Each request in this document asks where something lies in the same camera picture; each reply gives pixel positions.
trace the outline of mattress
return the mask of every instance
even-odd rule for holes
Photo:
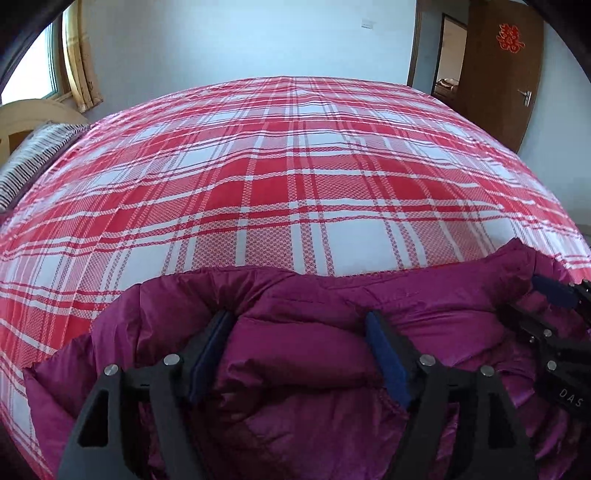
[[[0,413],[51,478],[22,369],[128,287],[230,265],[355,275],[482,258],[519,238],[591,277],[558,200],[434,98],[361,80],[246,79],[111,115],[0,226]]]

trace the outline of red paper cutout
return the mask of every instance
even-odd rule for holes
[[[503,23],[499,25],[501,31],[496,36],[499,45],[503,50],[509,50],[511,53],[517,53],[525,48],[525,43],[519,41],[519,28],[516,25]]]

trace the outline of silver bolt head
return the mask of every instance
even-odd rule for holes
[[[110,377],[111,375],[115,375],[119,371],[119,367],[115,364],[110,364],[105,367],[105,375]]]
[[[432,355],[421,355],[421,358],[418,359],[421,365],[425,367],[432,367],[435,365],[435,357]]]
[[[164,365],[171,367],[181,361],[181,358],[176,353],[170,353],[164,357]]]
[[[495,369],[490,365],[482,365],[480,368],[480,373],[485,377],[492,377],[495,374]]]

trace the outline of wooden door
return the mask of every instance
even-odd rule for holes
[[[456,109],[514,152],[540,81],[544,22],[510,0],[472,0]]]

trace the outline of purple down jacket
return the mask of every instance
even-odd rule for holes
[[[390,400],[364,340],[377,309],[422,352],[446,365],[493,365],[518,407],[540,479],[557,479],[577,456],[580,426],[536,396],[529,347],[497,321],[496,305],[521,300],[562,336],[587,338],[574,312],[549,308],[530,292],[533,273],[568,282],[551,258],[513,240],[462,264],[358,277],[316,277],[274,268],[207,268],[155,278],[124,292],[89,333],[25,371],[41,450],[57,473],[82,404],[104,367],[152,365],[180,350],[212,314],[239,316],[211,395],[190,414],[220,480],[381,479],[407,421]],[[165,478],[149,409],[150,465]],[[453,446],[450,415],[432,478]]]

